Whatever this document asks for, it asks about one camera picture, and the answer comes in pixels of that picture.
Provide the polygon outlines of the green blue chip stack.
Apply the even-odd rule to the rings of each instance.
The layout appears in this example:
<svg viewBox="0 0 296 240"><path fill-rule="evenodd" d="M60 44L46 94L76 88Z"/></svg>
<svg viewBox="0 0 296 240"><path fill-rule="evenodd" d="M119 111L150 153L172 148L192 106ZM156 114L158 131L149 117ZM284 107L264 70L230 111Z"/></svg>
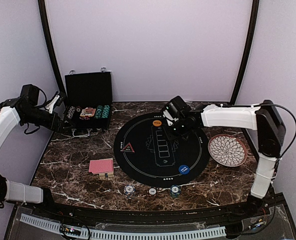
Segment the green blue chip stack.
<svg viewBox="0 0 296 240"><path fill-rule="evenodd" d="M177 198L181 194L181 188L178 185L172 185L170 187L170 196Z"/></svg>

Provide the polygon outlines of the brown white chip stack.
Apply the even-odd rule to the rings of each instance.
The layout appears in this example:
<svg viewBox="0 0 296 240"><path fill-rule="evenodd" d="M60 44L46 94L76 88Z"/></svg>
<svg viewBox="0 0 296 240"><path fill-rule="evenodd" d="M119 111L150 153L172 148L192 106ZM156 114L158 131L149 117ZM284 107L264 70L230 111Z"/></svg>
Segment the brown white chip stack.
<svg viewBox="0 0 296 240"><path fill-rule="evenodd" d="M148 189L148 196L149 197L155 197L157 195L157 189L154 187L151 187Z"/></svg>

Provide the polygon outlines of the blue white chip stack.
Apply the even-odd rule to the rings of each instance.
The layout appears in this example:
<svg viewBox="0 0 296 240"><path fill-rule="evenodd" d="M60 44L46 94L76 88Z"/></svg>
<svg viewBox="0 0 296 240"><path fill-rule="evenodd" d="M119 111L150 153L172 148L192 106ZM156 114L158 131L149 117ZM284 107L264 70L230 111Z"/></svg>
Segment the blue white chip stack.
<svg viewBox="0 0 296 240"><path fill-rule="evenodd" d="M128 184L124 187L124 194L127 198L131 198L135 195L135 187L131 184Z"/></svg>

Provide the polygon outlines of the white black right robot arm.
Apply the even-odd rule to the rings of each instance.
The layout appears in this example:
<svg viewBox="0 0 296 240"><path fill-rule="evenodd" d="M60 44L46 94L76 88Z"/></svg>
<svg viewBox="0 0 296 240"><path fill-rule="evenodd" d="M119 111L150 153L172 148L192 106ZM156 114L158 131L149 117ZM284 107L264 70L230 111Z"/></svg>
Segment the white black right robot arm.
<svg viewBox="0 0 296 240"><path fill-rule="evenodd" d="M186 137L199 128L232 127L250 129L258 135L259 163L251 188L251 198L243 205L243 213L253 217L262 209L263 199L277 172L286 134L277 106L270 100L246 106L200 105L191 108L180 96L170 100L161 111L168 140Z"/></svg>

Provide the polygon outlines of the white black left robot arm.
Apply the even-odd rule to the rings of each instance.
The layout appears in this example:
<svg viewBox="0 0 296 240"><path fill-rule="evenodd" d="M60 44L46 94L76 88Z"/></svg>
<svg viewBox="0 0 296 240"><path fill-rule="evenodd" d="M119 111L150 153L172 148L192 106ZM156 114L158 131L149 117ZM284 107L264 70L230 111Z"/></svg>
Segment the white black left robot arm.
<svg viewBox="0 0 296 240"><path fill-rule="evenodd" d="M32 105L27 97L18 97L0 103L0 148L17 125L34 124L53 132L61 130L60 116ZM6 179L0 174L0 202L22 202L39 204L39 210L48 218L58 214L58 206L44 198L44 189Z"/></svg>

